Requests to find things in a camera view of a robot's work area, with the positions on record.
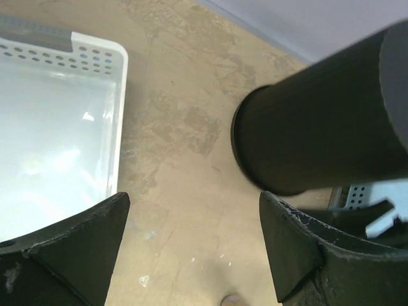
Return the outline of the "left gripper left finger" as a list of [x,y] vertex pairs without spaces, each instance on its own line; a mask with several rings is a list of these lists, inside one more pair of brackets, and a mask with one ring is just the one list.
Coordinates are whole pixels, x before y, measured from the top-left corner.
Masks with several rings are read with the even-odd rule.
[[1,242],[1,305],[104,305],[129,208],[120,192]]

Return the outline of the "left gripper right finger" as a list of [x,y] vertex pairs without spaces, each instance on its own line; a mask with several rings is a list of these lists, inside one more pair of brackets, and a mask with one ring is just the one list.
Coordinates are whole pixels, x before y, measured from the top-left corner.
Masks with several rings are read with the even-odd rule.
[[279,303],[407,304],[407,248],[345,233],[266,191],[259,216]]

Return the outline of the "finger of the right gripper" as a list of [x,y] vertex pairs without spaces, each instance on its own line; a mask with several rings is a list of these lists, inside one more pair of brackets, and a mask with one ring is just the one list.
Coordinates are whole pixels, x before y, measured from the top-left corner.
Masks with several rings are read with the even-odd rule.
[[399,217],[393,221],[391,228],[381,233],[378,237],[369,238],[366,235],[366,226],[383,216],[386,212],[389,212],[392,208],[393,205],[388,200],[384,200],[373,206],[354,210],[344,210],[340,208],[329,208],[327,210],[301,208],[300,211],[358,238],[397,249],[406,249],[407,222],[402,221]]

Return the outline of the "blue perforated plastic basket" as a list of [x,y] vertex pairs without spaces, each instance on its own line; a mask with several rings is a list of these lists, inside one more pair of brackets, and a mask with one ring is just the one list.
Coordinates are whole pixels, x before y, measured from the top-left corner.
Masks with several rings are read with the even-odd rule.
[[396,222],[407,223],[407,179],[336,187],[332,190],[330,208],[360,210],[385,201],[391,208],[365,226],[369,238],[377,238]]

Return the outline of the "large black plastic bucket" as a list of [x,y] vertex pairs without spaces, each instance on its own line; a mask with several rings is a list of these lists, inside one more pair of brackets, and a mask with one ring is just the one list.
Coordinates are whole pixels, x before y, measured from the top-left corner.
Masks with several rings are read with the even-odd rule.
[[231,124],[243,174],[279,196],[407,177],[407,21],[250,92]]

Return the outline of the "white perforated plastic basket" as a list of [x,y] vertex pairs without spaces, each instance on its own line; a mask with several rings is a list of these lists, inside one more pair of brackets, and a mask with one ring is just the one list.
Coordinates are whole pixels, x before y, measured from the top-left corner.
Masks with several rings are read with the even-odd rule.
[[1,240],[117,192],[128,53],[109,40],[1,17]]

